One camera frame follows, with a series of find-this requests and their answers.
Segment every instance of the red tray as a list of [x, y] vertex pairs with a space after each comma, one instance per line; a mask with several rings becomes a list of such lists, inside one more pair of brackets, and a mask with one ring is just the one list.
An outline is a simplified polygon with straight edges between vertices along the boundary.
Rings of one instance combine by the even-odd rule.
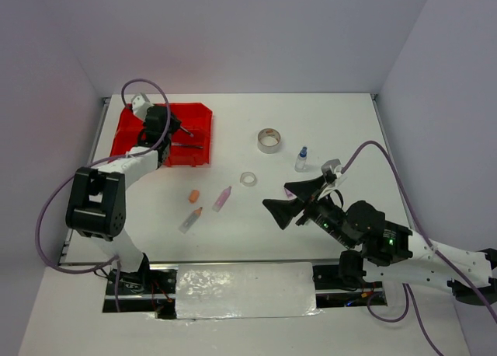
[[[193, 133], [190, 137], [183, 131], [172, 136], [172, 142], [180, 144], [201, 145], [203, 149], [181, 148], [172, 146], [165, 165], [201, 166], [210, 163], [210, 133], [212, 129], [212, 111], [202, 103], [171, 103], [171, 112], [181, 120], [182, 127]], [[124, 154], [137, 144], [142, 121], [133, 115], [130, 105], [123, 109], [117, 125], [116, 135], [112, 143], [111, 155]]]

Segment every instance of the roll of tape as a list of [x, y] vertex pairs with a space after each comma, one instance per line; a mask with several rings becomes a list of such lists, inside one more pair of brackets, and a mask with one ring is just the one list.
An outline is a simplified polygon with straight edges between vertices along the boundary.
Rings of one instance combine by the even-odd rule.
[[264, 154], [274, 154], [280, 148], [281, 135], [276, 129], [266, 128], [257, 134], [257, 147]]
[[257, 177], [252, 172], [243, 172], [240, 176], [240, 182], [246, 187], [253, 187], [257, 183]]

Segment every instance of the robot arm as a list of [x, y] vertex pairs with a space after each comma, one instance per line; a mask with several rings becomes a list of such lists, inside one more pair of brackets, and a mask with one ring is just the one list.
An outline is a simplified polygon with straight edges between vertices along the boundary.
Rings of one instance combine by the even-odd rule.
[[339, 276], [348, 287], [375, 281], [422, 284], [451, 291], [460, 302], [481, 305], [476, 294], [435, 254], [439, 250], [490, 303], [497, 302], [497, 280], [492, 277], [497, 251], [470, 252], [434, 241], [430, 247], [417, 231], [389, 222], [384, 212], [366, 201], [352, 204], [345, 212], [330, 196], [323, 197], [342, 180], [339, 162], [327, 162], [321, 169], [323, 176], [316, 179], [285, 183], [297, 196], [295, 200], [266, 199], [263, 204], [281, 229], [303, 212], [297, 225], [314, 222], [341, 243], [347, 250], [340, 256]]
[[181, 121], [171, 114], [167, 134], [151, 150], [165, 129], [166, 109], [152, 105], [144, 94], [132, 99], [131, 109], [144, 122], [137, 144], [121, 159], [98, 168], [82, 167], [76, 171], [65, 220], [69, 228], [90, 238], [109, 258], [119, 256], [120, 282], [141, 292], [149, 285], [152, 272], [147, 256], [124, 230], [126, 189], [167, 159], [171, 136], [181, 129]]

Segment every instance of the small glass vial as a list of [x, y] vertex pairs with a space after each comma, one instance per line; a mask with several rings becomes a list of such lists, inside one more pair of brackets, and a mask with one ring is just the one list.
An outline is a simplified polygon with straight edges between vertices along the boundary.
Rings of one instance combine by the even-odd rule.
[[231, 187], [227, 187], [226, 189], [223, 190], [219, 198], [217, 199], [216, 203], [214, 203], [214, 206], [212, 206], [212, 210], [215, 212], [219, 212], [221, 208], [224, 206], [224, 202], [228, 200], [231, 194]]
[[297, 160], [295, 161], [295, 170], [297, 172], [304, 171], [305, 160], [308, 158], [308, 147], [304, 146], [301, 152], [297, 155]]

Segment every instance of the orange object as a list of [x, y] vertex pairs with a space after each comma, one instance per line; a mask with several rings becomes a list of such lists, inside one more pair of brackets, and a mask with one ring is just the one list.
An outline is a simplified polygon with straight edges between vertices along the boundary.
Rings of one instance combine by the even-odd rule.
[[190, 203], [195, 203], [198, 201], [200, 196], [200, 192], [198, 190], [192, 190], [192, 193], [188, 197], [188, 201]]

